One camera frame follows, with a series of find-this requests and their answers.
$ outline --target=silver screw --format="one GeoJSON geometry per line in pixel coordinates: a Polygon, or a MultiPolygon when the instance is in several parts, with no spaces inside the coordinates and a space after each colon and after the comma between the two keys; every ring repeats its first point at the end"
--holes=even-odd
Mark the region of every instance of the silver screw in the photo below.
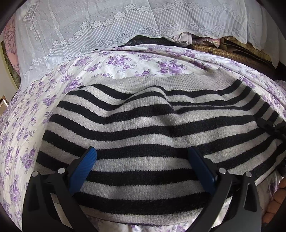
{"type": "Polygon", "coordinates": [[[219,168],[219,172],[221,174],[225,174],[227,171],[223,167],[221,167],[221,168],[219,168]]]}
{"type": "Polygon", "coordinates": [[[65,173],[65,168],[64,168],[64,167],[61,167],[57,172],[58,172],[59,174],[63,174],[63,173],[65,173]]]}
{"type": "Polygon", "coordinates": [[[247,177],[249,177],[249,178],[252,177],[251,172],[246,172],[245,175],[246,175],[247,177]]]}
{"type": "Polygon", "coordinates": [[[32,176],[33,176],[33,177],[36,177],[38,174],[39,174],[39,173],[38,173],[37,171],[34,171],[34,172],[32,173],[32,176]]]}

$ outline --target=blue gripper pad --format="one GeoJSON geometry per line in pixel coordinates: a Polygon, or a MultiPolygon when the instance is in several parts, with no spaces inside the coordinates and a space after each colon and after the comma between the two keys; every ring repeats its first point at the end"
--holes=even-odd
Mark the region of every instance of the blue gripper pad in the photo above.
{"type": "Polygon", "coordinates": [[[212,172],[209,170],[208,166],[204,162],[202,155],[198,154],[199,151],[196,151],[193,147],[188,149],[188,159],[192,166],[192,169],[195,171],[197,178],[199,179],[204,190],[211,195],[214,195],[215,188],[215,177],[212,172]]]}
{"type": "Polygon", "coordinates": [[[71,195],[80,191],[80,188],[82,187],[90,170],[96,162],[96,158],[96,149],[94,147],[90,147],[85,157],[78,164],[77,168],[74,170],[73,174],[69,179],[69,192],[71,195]]]}

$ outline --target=striped sweater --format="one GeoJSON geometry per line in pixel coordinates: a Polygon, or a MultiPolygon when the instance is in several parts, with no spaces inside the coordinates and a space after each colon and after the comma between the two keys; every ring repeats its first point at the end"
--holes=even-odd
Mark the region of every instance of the striped sweater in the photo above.
{"type": "Polygon", "coordinates": [[[36,169],[67,167],[93,146],[97,163],[74,195],[83,211],[120,223],[171,225],[196,218],[209,198],[186,148],[196,146],[230,173],[251,171],[256,184],[286,156],[286,146],[257,126],[258,117],[282,122],[222,69],[209,76],[95,77],[55,108],[36,169]]]}

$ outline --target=brown box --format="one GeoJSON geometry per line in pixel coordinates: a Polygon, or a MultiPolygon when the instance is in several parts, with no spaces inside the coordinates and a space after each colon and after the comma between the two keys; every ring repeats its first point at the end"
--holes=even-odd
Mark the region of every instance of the brown box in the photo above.
{"type": "Polygon", "coordinates": [[[0,99],[0,116],[4,113],[7,109],[8,101],[6,100],[5,96],[0,99]]]}

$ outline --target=pink floral fabric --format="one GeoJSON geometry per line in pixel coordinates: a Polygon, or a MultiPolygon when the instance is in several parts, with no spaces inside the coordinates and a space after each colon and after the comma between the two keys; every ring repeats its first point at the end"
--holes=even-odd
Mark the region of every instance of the pink floral fabric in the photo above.
{"type": "MultiPolygon", "coordinates": [[[[286,119],[286,92],[265,75],[227,58],[173,46],[138,45],[94,51],[55,66],[41,80],[19,90],[0,118],[0,203],[7,214],[22,227],[23,201],[41,140],[53,109],[66,93],[98,75],[112,79],[208,75],[217,68],[245,82],[286,119]]],[[[99,232],[184,232],[194,221],[190,218],[176,225],[146,227],[88,217],[99,232]]]]}
{"type": "Polygon", "coordinates": [[[20,67],[19,61],[17,56],[17,49],[16,49],[16,37],[15,37],[15,15],[9,20],[6,24],[4,30],[4,44],[7,56],[15,69],[15,71],[20,75],[20,67]]]}

